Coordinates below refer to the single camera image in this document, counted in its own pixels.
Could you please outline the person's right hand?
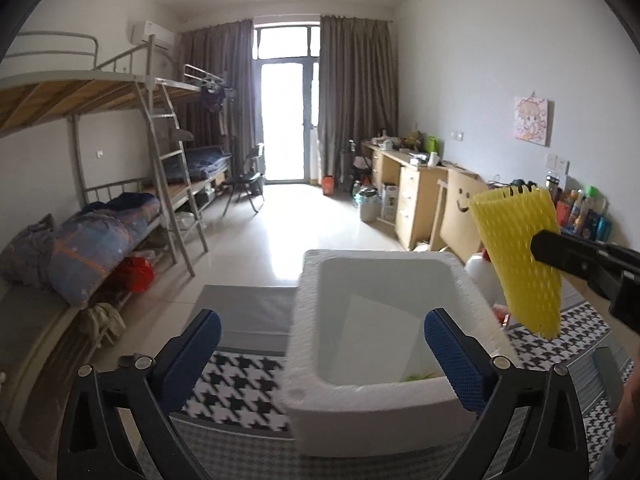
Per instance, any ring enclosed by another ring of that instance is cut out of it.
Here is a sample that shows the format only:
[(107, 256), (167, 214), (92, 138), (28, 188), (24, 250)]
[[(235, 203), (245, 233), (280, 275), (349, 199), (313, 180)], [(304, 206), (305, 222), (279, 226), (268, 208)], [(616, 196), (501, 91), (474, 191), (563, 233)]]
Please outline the person's right hand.
[(634, 356), (634, 369), (624, 385), (623, 397), (616, 411), (613, 450), (621, 460), (639, 439), (639, 355)]

